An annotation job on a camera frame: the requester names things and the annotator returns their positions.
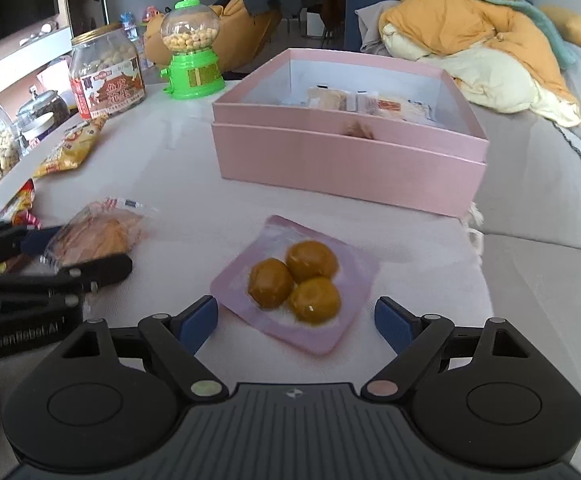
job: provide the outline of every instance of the table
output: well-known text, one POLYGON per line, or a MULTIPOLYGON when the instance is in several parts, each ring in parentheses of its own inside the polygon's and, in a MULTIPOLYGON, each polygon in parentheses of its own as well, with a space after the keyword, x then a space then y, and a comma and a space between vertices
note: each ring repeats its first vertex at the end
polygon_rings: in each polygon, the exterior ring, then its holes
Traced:
MULTIPOLYGON (((36 182, 34 208, 45 225, 65 222, 87 202, 106 196, 159 210, 148 238, 131 253, 133 274, 91 301, 92 317, 128 326, 157 312, 178 314, 208 293, 211 280, 273 214, 364 248, 383 263, 370 300, 334 351, 323 357, 257 332, 221 308, 218 328, 197 356, 231 389, 237 381, 344 381, 358 389, 395 356, 374 328, 379 296, 391 296, 418 315, 442 314, 458 325, 483 326, 493 315, 478 258, 457 219, 223 180, 210 128, 216 95, 178 102, 163 87, 149 86, 143 104, 111 119, 81 168, 36 182)), ((53 132, 5 177, 0 209, 61 136, 53 132)), ((2 402, 45 353, 0 363, 2 402)), ((15 463, 2 434, 0 478, 15 463)))

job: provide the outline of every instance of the brown ball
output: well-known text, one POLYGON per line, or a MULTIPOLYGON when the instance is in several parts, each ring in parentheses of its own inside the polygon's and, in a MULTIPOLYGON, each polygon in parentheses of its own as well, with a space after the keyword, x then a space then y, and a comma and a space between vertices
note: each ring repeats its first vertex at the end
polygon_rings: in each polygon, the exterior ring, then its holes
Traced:
POLYGON ((264 310, 280 306, 289 297, 293 280, 288 267, 275 258, 268 258, 251 269, 248 294, 264 310))
POLYGON ((298 320, 311 324, 333 319, 341 308, 339 291, 328 278, 312 278, 301 283, 288 303, 298 320))
POLYGON ((286 253, 286 265, 296 282, 323 276, 332 278, 339 269, 337 256, 321 242, 308 240, 291 246, 286 253))

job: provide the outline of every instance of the screw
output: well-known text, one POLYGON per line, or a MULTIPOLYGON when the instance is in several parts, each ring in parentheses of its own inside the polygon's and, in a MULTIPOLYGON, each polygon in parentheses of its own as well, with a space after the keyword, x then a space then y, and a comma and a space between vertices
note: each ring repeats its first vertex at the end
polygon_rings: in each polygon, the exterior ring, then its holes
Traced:
POLYGON ((222 386, 217 381, 197 381, 190 391, 198 397, 213 397, 221 393, 222 386))
POLYGON ((376 397, 390 397, 399 391, 399 387, 393 381, 372 381, 366 386, 369 394, 376 397))
POLYGON ((77 306, 79 304, 79 298, 75 294, 69 294, 64 298, 66 306, 77 306))

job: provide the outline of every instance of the lid knob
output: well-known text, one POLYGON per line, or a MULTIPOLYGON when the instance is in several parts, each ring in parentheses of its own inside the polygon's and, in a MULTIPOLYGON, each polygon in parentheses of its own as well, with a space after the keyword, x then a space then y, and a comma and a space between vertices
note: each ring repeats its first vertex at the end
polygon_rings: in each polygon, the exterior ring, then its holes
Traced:
POLYGON ((199 0, 182 0, 174 4, 175 9, 185 9, 186 7, 193 7, 195 5, 199 5, 199 0))

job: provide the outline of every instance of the pink bag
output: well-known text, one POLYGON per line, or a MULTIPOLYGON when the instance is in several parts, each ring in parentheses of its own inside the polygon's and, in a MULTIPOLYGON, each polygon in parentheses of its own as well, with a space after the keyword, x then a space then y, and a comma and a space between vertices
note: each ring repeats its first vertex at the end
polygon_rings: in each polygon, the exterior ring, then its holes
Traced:
POLYGON ((368 301, 378 271, 379 260, 366 251, 280 216, 272 216, 259 237, 213 280, 210 293, 253 328, 313 354, 326 354, 368 301), (263 311, 248 294, 248 279, 255 264, 266 258, 284 261, 288 248, 304 240, 327 245, 339 260, 333 284, 341 297, 341 309, 334 319, 318 326, 297 321, 285 305, 263 311))

